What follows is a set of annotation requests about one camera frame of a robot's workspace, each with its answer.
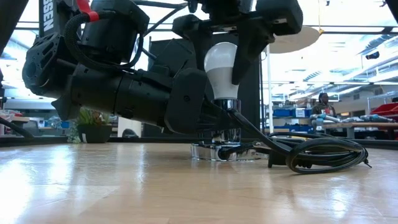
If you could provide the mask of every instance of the desk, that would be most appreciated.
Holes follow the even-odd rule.
[[[29,118],[26,118],[26,117],[18,117],[18,116],[12,117],[12,120],[11,120],[11,122],[22,122],[22,123],[28,123],[29,121],[30,121]]]
[[[398,223],[398,153],[370,169],[196,161],[188,144],[57,144],[0,151],[2,223]]]
[[[289,128],[274,128],[274,132],[278,133],[278,132],[289,132]],[[269,128],[264,129],[265,133],[270,133]]]
[[[368,123],[368,122],[358,122],[358,123],[337,123],[337,124],[324,124],[322,126],[325,129],[333,128],[346,128],[347,137],[355,138],[355,128],[381,128],[386,129],[389,132],[389,137],[391,140],[394,138],[394,130],[398,129],[398,123]]]
[[[39,130],[53,130],[53,127],[39,127]]]

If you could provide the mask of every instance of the metal lamp base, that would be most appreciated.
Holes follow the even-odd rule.
[[[248,149],[244,152],[233,153],[228,158],[220,158],[218,152],[221,149],[229,149],[239,146],[239,144],[192,144],[191,154],[194,159],[201,159],[207,161],[255,161],[258,159],[265,159],[265,156],[258,153],[255,149]]]

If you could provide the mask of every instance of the bulb base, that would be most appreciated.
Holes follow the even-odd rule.
[[[247,149],[243,152],[235,152],[228,157],[220,154],[221,150],[230,149],[239,146],[239,144],[217,145],[217,144],[192,144],[191,155],[192,158],[197,160],[206,161],[255,161],[258,159],[267,159],[268,155],[258,153],[255,149]]]
[[[235,109],[241,111],[241,101],[238,99],[217,99],[213,103],[223,110]],[[241,129],[229,129],[223,131],[212,131],[213,144],[239,144],[241,142]]]

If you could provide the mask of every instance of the black cable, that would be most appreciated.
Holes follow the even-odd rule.
[[[348,169],[361,162],[368,165],[368,152],[360,144],[348,139],[317,136],[314,134],[287,133],[286,135],[311,138],[289,147],[286,141],[263,135],[241,113],[234,109],[228,110],[232,118],[246,131],[258,136],[260,141],[273,151],[286,157],[286,165],[299,174],[323,174]],[[311,167],[312,165],[330,166],[322,169],[305,169],[297,166]]]
[[[176,8],[180,7],[182,4],[186,4],[186,3],[171,4],[171,3],[164,3],[164,2],[139,1],[139,0],[134,1],[134,3],[136,3],[138,6],[162,7],[162,8],[167,8],[167,9],[176,9]]]
[[[3,118],[0,118],[0,124],[3,124],[5,126],[11,128],[12,130],[19,133],[21,136],[24,136],[25,138],[28,138],[28,139],[34,138],[33,134],[31,134],[30,132],[26,131],[23,128],[16,126],[15,124],[12,124],[11,122],[9,122]]]
[[[253,144],[252,143],[242,144],[240,146],[231,147],[229,149],[222,148],[218,152],[218,157],[220,159],[222,159],[222,160],[227,160],[231,154],[236,153],[236,152],[237,153],[244,152],[244,151],[247,151],[250,148],[253,148]]]
[[[290,146],[290,147],[294,147],[294,146],[299,144],[298,142],[288,141],[288,139],[278,139],[278,142],[283,143],[283,144],[285,144],[287,146]]]
[[[152,54],[152,53],[150,53],[149,51],[147,51],[145,48],[142,48],[142,52],[144,53],[144,54],[146,54],[150,59],[152,59],[152,60],[156,60],[157,59],[157,57],[154,55],[154,54]]]
[[[176,14],[178,11],[182,10],[188,5],[188,3],[182,3],[179,4],[179,7],[176,7],[173,11],[169,12],[166,16],[161,18],[159,21],[157,21],[153,26],[151,26],[144,34],[144,36],[148,35],[150,32],[156,29],[159,25],[161,25],[164,21],[166,21],[168,18],[172,17],[174,14]]]
[[[98,15],[99,19],[112,19],[116,15],[116,12],[100,11],[98,12]],[[84,66],[95,70],[128,70],[129,68],[135,66],[141,56],[142,48],[144,46],[143,34],[139,34],[137,52],[131,62],[124,65],[105,64],[101,62],[96,62],[95,60],[89,58],[87,55],[85,55],[85,53],[80,49],[78,45],[78,37],[76,36],[76,31],[83,23],[87,22],[90,22],[89,15],[82,13],[71,18],[65,25],[65,43],[68,47],[68,50],[75,59],[77,59]]]

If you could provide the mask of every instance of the person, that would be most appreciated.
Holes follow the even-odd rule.
[[[329,105],[329,96],[327,93],[319,94],[319,103],[312,108],[312,114],[326,114],[328,116],[336,116],[334,107]]]

